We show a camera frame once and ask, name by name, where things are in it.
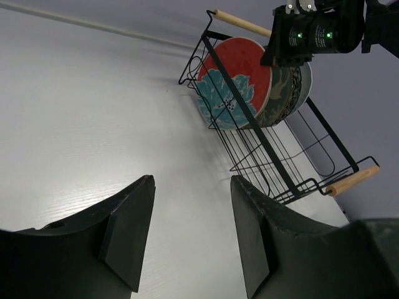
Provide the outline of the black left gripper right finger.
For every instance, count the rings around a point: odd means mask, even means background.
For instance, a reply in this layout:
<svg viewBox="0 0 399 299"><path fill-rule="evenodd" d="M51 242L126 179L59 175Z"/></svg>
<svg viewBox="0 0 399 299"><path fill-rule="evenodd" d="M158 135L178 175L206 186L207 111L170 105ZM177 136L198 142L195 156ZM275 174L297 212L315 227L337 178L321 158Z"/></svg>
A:
<svg viewBox="0 0 399 299"><path fill-rule="evenodd" d="M230 188L248 298L398 297L397 219L334 227L242 176L233 176Z"/></svg>

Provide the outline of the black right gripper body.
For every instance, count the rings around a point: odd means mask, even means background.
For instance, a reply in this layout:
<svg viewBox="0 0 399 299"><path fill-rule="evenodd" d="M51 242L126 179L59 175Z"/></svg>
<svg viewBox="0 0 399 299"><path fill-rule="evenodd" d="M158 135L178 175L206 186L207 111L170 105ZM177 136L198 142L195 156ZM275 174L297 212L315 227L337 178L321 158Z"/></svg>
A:
<svg viewBox="0 0 399 299"><path fill-rule="evenodd" d="M299 67L315 54L347 54L362 40L364 1L287 1L273 10L262 66Z"/></svg>

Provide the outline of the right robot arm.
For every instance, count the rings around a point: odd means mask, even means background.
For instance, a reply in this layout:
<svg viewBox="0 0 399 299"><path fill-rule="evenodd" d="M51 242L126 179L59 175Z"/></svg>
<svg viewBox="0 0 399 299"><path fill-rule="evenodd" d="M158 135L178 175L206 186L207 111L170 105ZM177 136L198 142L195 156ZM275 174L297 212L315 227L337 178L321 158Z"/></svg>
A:
<svg viewBox="0 0 399 299"><path fill-rule="evenodd" d="M315 54L366 54L376 44L398 55L398 1L288 1L273 16L262 66L299 67Z"/></svg>

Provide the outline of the green plate with bird pattern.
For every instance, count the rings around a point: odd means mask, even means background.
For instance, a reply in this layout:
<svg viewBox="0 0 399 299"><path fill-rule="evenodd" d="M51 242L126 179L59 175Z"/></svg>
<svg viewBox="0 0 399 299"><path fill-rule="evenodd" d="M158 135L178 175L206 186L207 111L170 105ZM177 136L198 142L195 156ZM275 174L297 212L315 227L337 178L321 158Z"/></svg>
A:
<svg viewBox="0 0 399 299"><path fill-rule="evenodd" d="M272 69L272 87L263 110L256 117L260 127L275 126L280 123L280 115L291 95L292 74L290 67Z"/></svg>

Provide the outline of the blue floral white plate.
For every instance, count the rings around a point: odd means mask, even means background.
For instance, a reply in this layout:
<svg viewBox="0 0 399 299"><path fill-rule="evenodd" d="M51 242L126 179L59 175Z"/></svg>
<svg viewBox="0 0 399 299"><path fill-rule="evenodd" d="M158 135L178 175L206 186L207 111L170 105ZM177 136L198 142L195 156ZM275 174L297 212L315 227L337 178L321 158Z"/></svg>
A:
<svg viewBox="0 0 399 299"><path fill-rule="evenodd" d="M286 107L283 109L280 115L280 120L285 119L294 110L294 107L298 102L300 91L302 88L302 74L300 68L291 67L291 74L292 74L291 95L289 97L289 101Z"/></svg>

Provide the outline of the pale blue plain plate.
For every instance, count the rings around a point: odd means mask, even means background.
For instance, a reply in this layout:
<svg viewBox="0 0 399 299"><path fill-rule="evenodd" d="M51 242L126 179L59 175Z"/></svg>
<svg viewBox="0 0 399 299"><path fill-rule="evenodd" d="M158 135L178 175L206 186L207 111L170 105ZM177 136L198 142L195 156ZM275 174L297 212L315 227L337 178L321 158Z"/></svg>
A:
<svg viewBox="0 0 399 299"><path fill-rule="evenodd" d="M301 74L301 90L299 99L291 111L292 114L306 102L312 88L312 69L310 63L306 62L304 65L300 66L299 69Z"/></svg>

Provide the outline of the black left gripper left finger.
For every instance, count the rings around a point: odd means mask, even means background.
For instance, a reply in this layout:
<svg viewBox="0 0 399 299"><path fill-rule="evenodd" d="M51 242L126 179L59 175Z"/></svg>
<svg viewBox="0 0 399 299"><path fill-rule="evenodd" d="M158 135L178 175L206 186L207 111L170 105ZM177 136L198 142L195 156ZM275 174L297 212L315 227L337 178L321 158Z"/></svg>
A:
<svg viewBox="0 0 399 299"><path fill-rule="evenodd" d="M41 229L1 231L2 298L130 298L140 286L155 201L145 175Z"/></svg>

